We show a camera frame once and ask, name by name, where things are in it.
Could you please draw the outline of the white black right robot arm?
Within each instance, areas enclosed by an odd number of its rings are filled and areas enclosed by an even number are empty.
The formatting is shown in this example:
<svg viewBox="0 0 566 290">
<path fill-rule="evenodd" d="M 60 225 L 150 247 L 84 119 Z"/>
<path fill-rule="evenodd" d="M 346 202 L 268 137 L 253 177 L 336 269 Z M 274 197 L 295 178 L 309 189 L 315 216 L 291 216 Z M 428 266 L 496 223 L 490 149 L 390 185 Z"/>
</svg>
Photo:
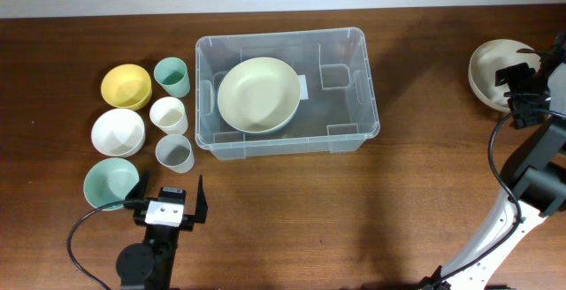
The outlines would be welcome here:
<svg viewBox="0 0 566 290">
<path fill-rule="evenodd" d="M 489 279 L 526 234 L 565 210 L 565 169 L 554 158 L 565 152 L 565 33 L 543 50 L 498 39 L 478 47 L 469 83 L 483 103 L 505 100 L 509 112 L 494 127 L 487 158 L 501 189 L 487 218 L 464 249 L 419 283 L 421 289 L 486 289 Z M 535 127 L 498 168 L 497 133 Z"/>
</svg>

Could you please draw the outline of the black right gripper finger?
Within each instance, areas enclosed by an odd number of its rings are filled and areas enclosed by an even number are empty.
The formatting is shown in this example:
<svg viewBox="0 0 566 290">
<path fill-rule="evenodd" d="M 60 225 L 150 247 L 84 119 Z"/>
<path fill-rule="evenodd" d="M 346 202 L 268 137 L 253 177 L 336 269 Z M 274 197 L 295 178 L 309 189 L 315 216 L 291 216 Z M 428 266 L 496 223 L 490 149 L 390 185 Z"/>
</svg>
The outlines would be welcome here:
<svg viewBox="0 0 566 290">
<path fill-rule="evenodd" d="M 517 84 L 531 77 L 535 70 L 527 63 L 511 65 L 495 72 L 495 86 L 503 84 Z"/>
<path fill-rule="evenodd" d="M 508 98 L 509 109 L 516 114 L 512 122 L 515 129 L 537 126 L 545 121 L 546 114 L 535 111 L 535 109 L 549 108 L 550 95 L 548 92 L 538 94 L 508 91 L 504 96 Z"/>
</svg>

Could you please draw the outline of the dark blue bowl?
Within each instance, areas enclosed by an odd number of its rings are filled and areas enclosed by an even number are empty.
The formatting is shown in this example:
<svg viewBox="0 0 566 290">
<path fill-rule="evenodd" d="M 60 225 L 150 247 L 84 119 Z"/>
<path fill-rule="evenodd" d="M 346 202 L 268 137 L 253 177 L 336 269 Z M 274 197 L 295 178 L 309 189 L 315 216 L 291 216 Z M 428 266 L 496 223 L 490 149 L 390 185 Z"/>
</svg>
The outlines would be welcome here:
<svg viewBox="0 0 566 290">
<path fill-rule="evenodd" d="M 267 129 L 267 130 L 263 130 L 263 131 L 245 131 L 243 129 L 237 128 L 235 126 L 232 126 L 232 128 L 236 129 L 237 131 L 243 132 L 244 134 L 252 134 L 252 135 L 263 135 L 263 134 L 273 134 L 278 132 L 279 130 L 282 130 L 283 128 L 285 128 L 289 123 L 291 123 L 291 121 L 293 120 L 293 118 L 296 116 L 296 113 L 298 112 L 298 108 L 293 112 L 293 114 L 288 117 L 285 121 L 283 121 L 280 125 L 275 126 L 273 128 Z"/>
</svg>

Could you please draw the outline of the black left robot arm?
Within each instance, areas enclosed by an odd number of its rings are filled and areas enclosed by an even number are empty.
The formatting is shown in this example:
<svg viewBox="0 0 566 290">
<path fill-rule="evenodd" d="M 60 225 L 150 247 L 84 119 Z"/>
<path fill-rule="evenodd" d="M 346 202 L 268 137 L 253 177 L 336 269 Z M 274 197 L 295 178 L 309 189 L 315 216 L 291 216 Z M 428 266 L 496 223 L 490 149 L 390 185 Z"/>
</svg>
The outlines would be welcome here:
<svg viewBox="0 0 566 290">
<path fill-rule="evenodd" d="M 145 197 L 149 173 L 145 172 L 125 197 L 124 208 L 134 212 L 134 223 L 145 228 L 143 241 L 125 247 L 116 262 L 122 289 L 168 289 L 178 239 L 196 224 L 206 222 L 208 204 L 199 179 L 195 212 L 184 212 L 187 192 L 162 187 L 158 197 Z"/>
</svg>

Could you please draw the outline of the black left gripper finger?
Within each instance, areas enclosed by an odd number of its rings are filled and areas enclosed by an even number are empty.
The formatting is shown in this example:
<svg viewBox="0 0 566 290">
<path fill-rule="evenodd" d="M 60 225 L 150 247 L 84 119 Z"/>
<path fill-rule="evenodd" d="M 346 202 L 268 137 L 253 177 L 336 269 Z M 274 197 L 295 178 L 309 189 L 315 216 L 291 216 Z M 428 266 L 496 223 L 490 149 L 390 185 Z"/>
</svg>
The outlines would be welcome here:
<svg viewBox="0 0 566 290">
<path fill-rule="evenodd" d="M 203 189 L 203 176 L 199 176 L 197 197 L 195 204 L 194 222 L 196 224 L 204 224 L 208 215 L 208 203 Z"/>
<path fill-rule="evenodd" d="M 145 171 L 140 177 L 139 181 L 126 195 L 125 200 L 130 201 L 130 200 L 143 199 L 146 193 L 148 181 L 149 181 L 149 171 Z"/>
</svg>

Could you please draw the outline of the beige bowl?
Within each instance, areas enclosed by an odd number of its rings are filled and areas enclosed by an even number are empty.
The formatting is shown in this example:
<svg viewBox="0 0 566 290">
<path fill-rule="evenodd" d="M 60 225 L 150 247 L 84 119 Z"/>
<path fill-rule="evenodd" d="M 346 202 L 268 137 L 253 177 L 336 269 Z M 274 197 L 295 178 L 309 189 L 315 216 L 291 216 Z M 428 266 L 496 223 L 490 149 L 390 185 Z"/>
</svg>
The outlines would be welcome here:
<svg viewBox="0 0 566 290">
<path fill-rule="evenodd" d="M 231 69 L 218 88 L 222 119 L 245 131 L 263 131 L 280 125 L 299 107 L 298 74 L 273 57 L 255 57 Z"/>
<path fill-rule="evenodd" d="M 538 70 L 538 56 L 517 53 L 520 49 L 529 48 L 530 46 L 522 42 L 510 39 L 491 40 L 477 47 L 470 58 L 468 68 L 468 81 L 474 95 L 488 107 L 509 113 L 508 98 L 504 96 L 509 92 L 509 86 L 495 85 L 496 72 L 521 63 Z"/>
</svg>

